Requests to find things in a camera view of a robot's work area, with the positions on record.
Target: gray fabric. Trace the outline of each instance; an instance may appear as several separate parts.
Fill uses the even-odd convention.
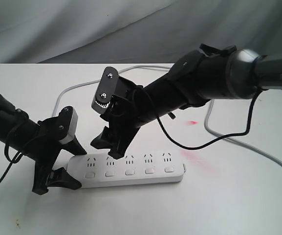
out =
[[[45,63],[169,63],[200,43],[282,52],[282,0],[180,0]]]
[[[168,63],[200,43],[282,52],[282,0],[0,0],[0,63]]]

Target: white table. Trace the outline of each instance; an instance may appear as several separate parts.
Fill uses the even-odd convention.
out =
[[[63,89],[100,78],[106,66],[0,65],[0,93],[32,120],[43,120]],[[146,85],[162,74],[136,69],[124,76]],[[97,151],[89,143],[106,124],[90,107],[95,89],[92,85],[67,93],[59,108],[75,107],[76,135],[89,153]],[[248,100],[216,101],[210,126],[223,133],[243,131],[248,106]],[[162,120],[177,141],[196,146],[213,138],[203,128],[206,110],[178,110],[175,120]],[[282,160],[281,91],[259,97],[252,130],[241,139]],[[0,142],[0,176],[8,165],[3,147]],[[24,157],[0,185],[0,235],[282,234],[282,168],[270,160],[225,141],[188,155],[165,138],[156,121],[141,128],[128,152],[144,149],[178,150],[187,166],[183,181],[76,191],[50,188],[39,196],[31,192],[34,162]],[[62,152],[55,167],[70,157]]]

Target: gray cable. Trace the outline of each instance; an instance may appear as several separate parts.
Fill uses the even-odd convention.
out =
[[[209,107],[208,107],[208,111],[207,111],[207,114],[206,114],[206,117],[205,117],[205,120],[204,120],[204,127],[206,129],[207,132],[209,132],[210,134],[212,134],[213,136],[216,136],[216,137],[220,137],[220,136],[223,136],[223,134],[219,133],[219,132],[216,132],[212,129],[209,128],[209,125],[208,125],[208,122],[209,122],[209,118],[210,118],[210,114],[213,110],[213,106],[214,106],[214,100],[211,100],[210,103],[209,103]],[[226,139],[223,139],[225,141],[228,141],[230,143],[233,143],[233,144],[236,144],[238,146],[241,146],[241,147],[244,147],[244,148],[247,148],[249,150],[252,150],[256,153],[259,153],[261,155],[263,155],[264,157],[272,160],[273,162],[275,162],[276,164],[278,164],[279,166],[282,167],[282,161],[280,161],[279,159],[273,157],[272,155],[250,145],[250,144],[247,144],[247,143],[244,143],[242,141],[239,141],[239,140],[236,140],[234,138],[226,138]]]
[[[143,68],[156,68],[156,69],[166,69],[166,70],[170,69],[170,67],[160,66],[160,65],[135,65],[135,66],[131,66],[129,68],[120,70],[120,71],[118,71],[118,73],[121,74],[123,72],[129,71],[129,70],[132,70],[132,69],[143,69]],[[100,79],[95,80],[95,81],[91,81],[91,82],[85,82],[85,83],[81,83],[81,84],[78,84],[78,85],[74,85],[72,87],[68,87],[65,90],[63,90],[59,94],[59,96],[57,97],[57,100],[56,100],[56,103],[55,103],[55,106],[54,106],[54,110],[53,110],[53,113],[52,113],[52,117],[54,117],[56,115],[59,103],[61,102],[61,99],[62,99],[64,94],[66,94],[67,92],[69,92],[73,89],[79,88],[79,87],[84,87],[84,86],[92,85],[92,84],[95,84],[95,83],[99,83],[99,81],[100,81]]]

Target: power strip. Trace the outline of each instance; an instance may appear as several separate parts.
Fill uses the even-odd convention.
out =
[[[179,182],[186,171],[172,152],[136,153],[115,160],[105,154],[73,156],[67,172],[82,188]]]

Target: pink mark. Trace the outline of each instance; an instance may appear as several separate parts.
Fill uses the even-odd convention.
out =
[[[195,125],[195,124],[197,124],[197,121],[187,121],[186,124],[187,125]]]
[[[182,149],[181,154],[190,162],[192,162],[194,165],[200,166],[203,170],[207,171],[211,175],[219,175],[219,172],[216,168],[211,166],[204,158],[201,158],[196,155],[196,153],[193,153],[192,151]]]

